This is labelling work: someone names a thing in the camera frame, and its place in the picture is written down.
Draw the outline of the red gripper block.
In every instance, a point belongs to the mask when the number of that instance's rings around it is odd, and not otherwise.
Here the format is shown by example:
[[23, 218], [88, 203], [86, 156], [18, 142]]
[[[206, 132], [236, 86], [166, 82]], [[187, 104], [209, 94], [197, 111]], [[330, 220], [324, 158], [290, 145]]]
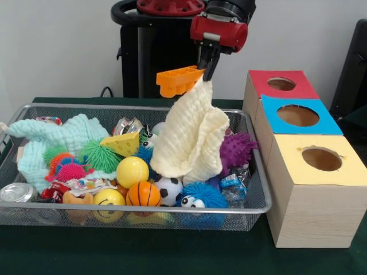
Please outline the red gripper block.
[[190, 38], [200, 45], [197, 69], [205, 69], [204, 81], [210, 81], [221, 52], [239, 52], [248, 35], [248, 25], [236, 17], [200, 14], [192, 19]]

